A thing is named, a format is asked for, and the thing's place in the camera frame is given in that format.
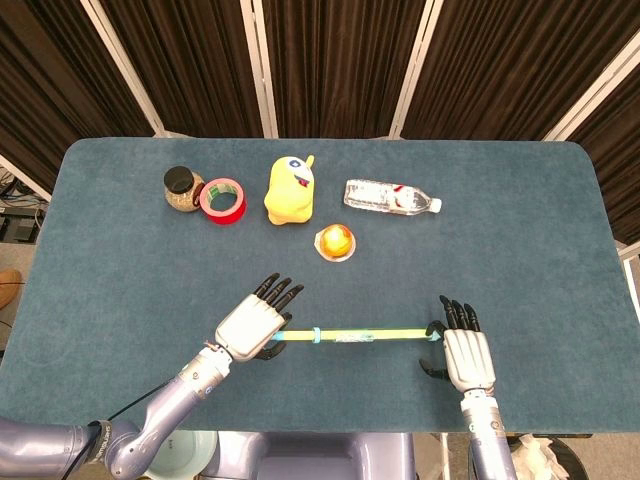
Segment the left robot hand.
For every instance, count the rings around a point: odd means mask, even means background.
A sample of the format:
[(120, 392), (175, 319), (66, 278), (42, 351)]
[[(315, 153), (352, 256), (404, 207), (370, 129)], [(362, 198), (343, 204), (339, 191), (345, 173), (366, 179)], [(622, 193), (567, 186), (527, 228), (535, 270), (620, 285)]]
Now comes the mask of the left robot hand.
[(273, 336), (291, 321), (292, 315), (284, 309), (304, 286), (289, 288), (292, 279), (286, 277), (278, 281), (279, 278), (279, 273), (268, 276), (217, 326), (215, 343), (234, 361), (269, 361), (286, 348), (285, 340), (273, 340)]

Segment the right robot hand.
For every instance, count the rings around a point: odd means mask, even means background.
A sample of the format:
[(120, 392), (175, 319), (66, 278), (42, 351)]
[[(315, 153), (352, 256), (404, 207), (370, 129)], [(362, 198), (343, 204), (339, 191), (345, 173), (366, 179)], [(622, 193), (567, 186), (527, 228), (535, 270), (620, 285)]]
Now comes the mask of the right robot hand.
[(431, 322), (425, 333), (437, 333), (442, 341), (446, 367), (432, 367), (424, 358), (421, 369), (431, 378), (449, 381), (461, 393), (483, 390), (495, 395), (496, 375), (486, 335), (481, 331), (477, 314), (467, 303), (439, 296), (447, 325)]

